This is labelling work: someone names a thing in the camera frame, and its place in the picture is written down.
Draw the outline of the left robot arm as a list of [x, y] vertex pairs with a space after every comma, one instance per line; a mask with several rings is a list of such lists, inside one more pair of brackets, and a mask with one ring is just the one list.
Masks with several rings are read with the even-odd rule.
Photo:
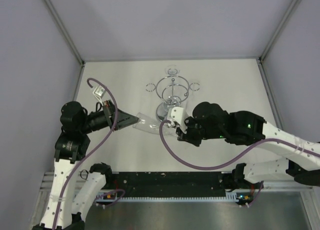
[[93, 164], [78, 193], [76, 183], [79, 167], [89, 156], [89, 134], [104, 128], [118, 131], [139, 122], [139, 118], [116, 108], [107, 100], [97, 103], [89, 113], [77, 101], [61, 108], [61, 134], [55, 143], [54, 176], [49, 200], [34, 230], [83, 230], [87, 214], [99, 191], [114, 181], [112, 169], [105, 163]]

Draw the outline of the ribbed champagne flute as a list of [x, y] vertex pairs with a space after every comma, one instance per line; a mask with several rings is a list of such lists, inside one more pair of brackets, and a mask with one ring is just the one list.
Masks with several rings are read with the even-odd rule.
[[[132, 126], [134, 129], [154, 135], [160, 134], [160, 121], [141, 112], [139, 112], [136, 117], [138, 118], [138, 122]], [[164, 136], [178, 136], [176, 134], [176, 129], [169, 127], [166, 123], [163, 125], [162, 132]]]
[[145, 86], [145, 90], [146, 90], [147, 92], [153, 92], [153, 91], [156, 90], [156, 85], [155, 85], [154, 83], [148, 83], [148, 84], [146, 84], [146, 86]]

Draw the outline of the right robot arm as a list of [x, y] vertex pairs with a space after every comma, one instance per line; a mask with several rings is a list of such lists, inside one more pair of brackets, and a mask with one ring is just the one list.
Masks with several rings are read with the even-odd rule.
[[239, 188], [281, 179], [320, 185], [320, 144], [287, 133], [253, 112], [228, 113], [216, 103], [201, 102], [191, 115], [183, 107], [174, 107], [168, 119], [177, 125], [178, 140], [196, 147], [204, 140], [223, 139], [231, 145], [260, 147], [280, 156], [278, 160], [237, 164], [233, 182]]

